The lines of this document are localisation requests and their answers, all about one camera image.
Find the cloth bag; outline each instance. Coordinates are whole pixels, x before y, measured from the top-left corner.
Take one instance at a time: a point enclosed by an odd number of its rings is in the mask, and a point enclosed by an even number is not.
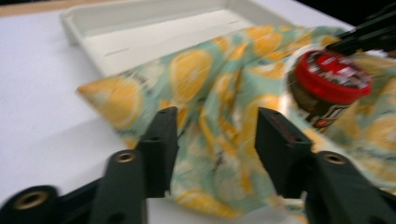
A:
[[[178,108],[179,152],[169,196],[176,203],[230,218],[271,205],[304,219],[302,202],[276,196],[255,151],[258,107],[284,114],[314,141],[314,151],[342,153],[380,187],[396,190],[394,61],[365,54],[354,58],[373,74],[373,93],[325,134],[295,112],[286,83],[289,70],[299,55],[337,41],[342,32],[249,27],[83,84],[78,93],[128,148],[135,147],[157,111]]]

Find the white tray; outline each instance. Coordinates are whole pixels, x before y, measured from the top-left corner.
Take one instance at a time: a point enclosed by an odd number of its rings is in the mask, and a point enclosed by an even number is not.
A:
[[[146,0],[71,7],[61,15],[104,77],[251,25],[291,24],[253,0]]]

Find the white table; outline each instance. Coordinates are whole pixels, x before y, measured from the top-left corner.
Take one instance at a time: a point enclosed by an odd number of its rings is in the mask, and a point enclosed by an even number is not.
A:
[[[351,26],[290,0],[261,4],[305,26]],[[75,93],[100,78],[78,46],[69,45],[62,11],[0,19],[0,203],[36,185],[65,194],[100,177],[107,158],[124,149],[111,128]],[[291,223],[261,209],[237,220],[209,217],[167,200],[148,200],[149,221]]]

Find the red jar lid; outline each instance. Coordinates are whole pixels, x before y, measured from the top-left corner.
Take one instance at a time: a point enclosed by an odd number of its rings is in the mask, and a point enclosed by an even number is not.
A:
[[[329,50],[302,55],[295,74],[306,91],[334,104],[352,104],[371,91],[371,79],[364,71],[347,56]]]

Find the jar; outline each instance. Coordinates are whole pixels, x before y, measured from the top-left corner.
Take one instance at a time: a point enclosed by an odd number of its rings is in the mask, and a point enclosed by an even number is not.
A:
[[[371,91],[364,71],[347,56],[326,49],[303,54],[290,70],[288,83],[299,114],[320,132]]]

